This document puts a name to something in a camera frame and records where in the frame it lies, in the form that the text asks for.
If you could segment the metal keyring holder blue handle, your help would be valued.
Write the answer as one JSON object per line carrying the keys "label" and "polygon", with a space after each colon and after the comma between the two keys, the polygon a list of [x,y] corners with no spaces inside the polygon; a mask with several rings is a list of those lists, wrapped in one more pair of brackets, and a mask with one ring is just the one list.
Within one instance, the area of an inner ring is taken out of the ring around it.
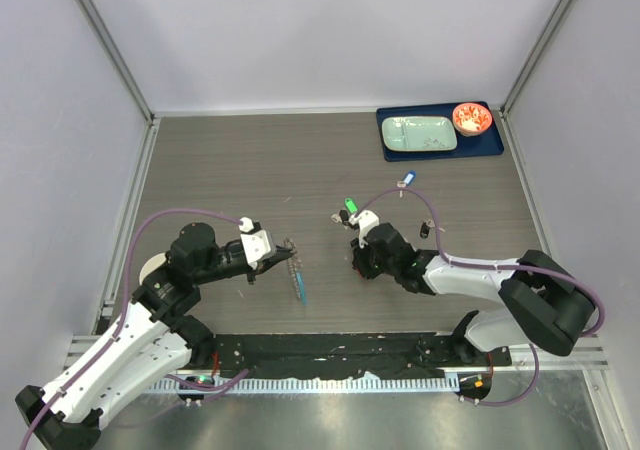
{"label": "metal keyring holder blue handle", "polygon": [[297,256],[297,247],[290,238],[285,238],[283,243],[284,247],[290,251],[290,256],[286,263],[296,298],[303,306],[306,306],[308,300],[304,280],[301,274],[302,265],[299,257]]}

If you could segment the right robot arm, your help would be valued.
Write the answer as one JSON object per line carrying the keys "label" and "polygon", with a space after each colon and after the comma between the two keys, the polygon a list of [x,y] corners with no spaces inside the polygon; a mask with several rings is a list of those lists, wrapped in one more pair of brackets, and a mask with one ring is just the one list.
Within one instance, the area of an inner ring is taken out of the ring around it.
{"label": "right robot arm", "polygon": [[468,313],[456,327],[451,350],[462,364],[518,344],[566,357],[596,311],[595,299],[541,251],[529,250],[520,259],[457,259],[414,248],[389,223],[354,228],[352,266],[362,278],[387,275],[410,293],[466,295],[497,304],[491,312]]}

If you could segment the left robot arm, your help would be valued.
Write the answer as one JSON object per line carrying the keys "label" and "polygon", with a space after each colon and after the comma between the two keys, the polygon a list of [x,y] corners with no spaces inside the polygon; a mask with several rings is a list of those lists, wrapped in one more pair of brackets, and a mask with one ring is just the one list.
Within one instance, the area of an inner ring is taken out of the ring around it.
{"label": "left robot arm", "polygon": [[190,313],[202,285],[236,276],[254,282],[294,254],[247,218],[239,238],[224,245],[206,223],[183,227],[105,333],[56,379],[18,393],[27,435],[47,449],[92,448],[110,420],[154,382],[211,361],[215,337]]}

